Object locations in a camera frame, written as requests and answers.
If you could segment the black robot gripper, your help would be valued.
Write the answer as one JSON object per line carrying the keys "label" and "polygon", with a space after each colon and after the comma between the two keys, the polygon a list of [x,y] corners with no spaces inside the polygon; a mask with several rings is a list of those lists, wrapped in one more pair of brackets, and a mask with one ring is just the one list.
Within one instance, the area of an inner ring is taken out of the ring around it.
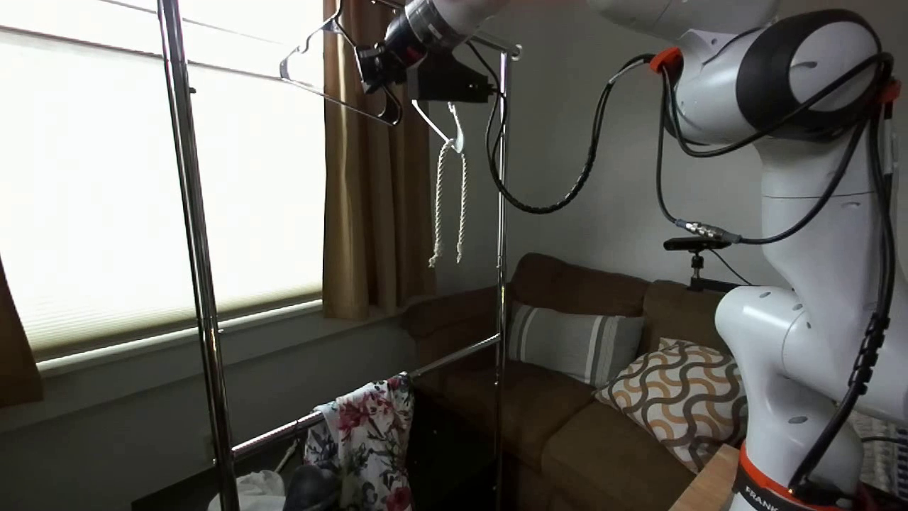
{"label": "black robot gripper", "polygon": [[496,0],[405,0],[384,41],[358,52],[364,92],[405,85],[414,100],[486,102],[492,81],[462,65],[453,49],[495,11]]}

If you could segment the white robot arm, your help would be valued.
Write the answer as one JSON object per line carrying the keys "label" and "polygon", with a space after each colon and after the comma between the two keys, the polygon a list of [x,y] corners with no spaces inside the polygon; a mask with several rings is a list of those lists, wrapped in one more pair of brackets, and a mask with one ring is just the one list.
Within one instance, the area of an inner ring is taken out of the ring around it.
{"label": "white robot arm", "polygon": [[714,326],[750,414],[733,511],[858,511],[848,414],[903,421],[905,278],[882,173],[892,56],[845,8],[778,0],[587,0],[678,46],[663,120],[689,157],[761,157],[758,245],[784,278],[736,286]]}

